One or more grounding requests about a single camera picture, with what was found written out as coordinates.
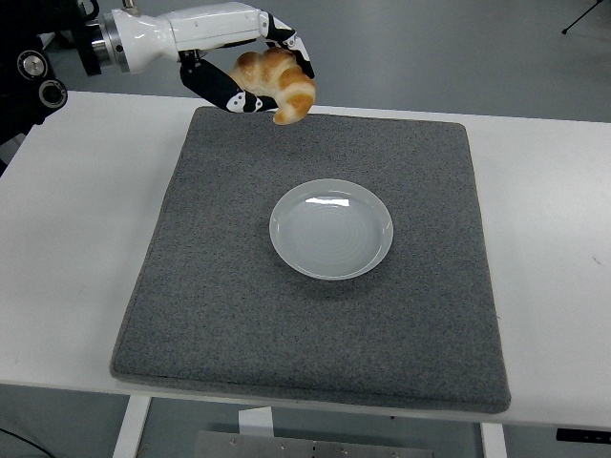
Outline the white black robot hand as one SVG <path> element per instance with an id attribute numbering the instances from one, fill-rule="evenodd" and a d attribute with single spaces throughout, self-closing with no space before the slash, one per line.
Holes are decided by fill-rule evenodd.
<path id="1" fill-rule="evenodd" d="M 239 2 L 142 15 L 113 10 L 102 22 L 111 59 L 141 73 L 162 58 L 179 62 L 182 84 L 230 113 L 272 111 L 278 125 L 302 120 L 314 104 L 314 71 L 303 40 L 271 13 Z M 207 61 L 214 50 L 263 39 L 267 50 L 242 54 L 229 73 Z"/>

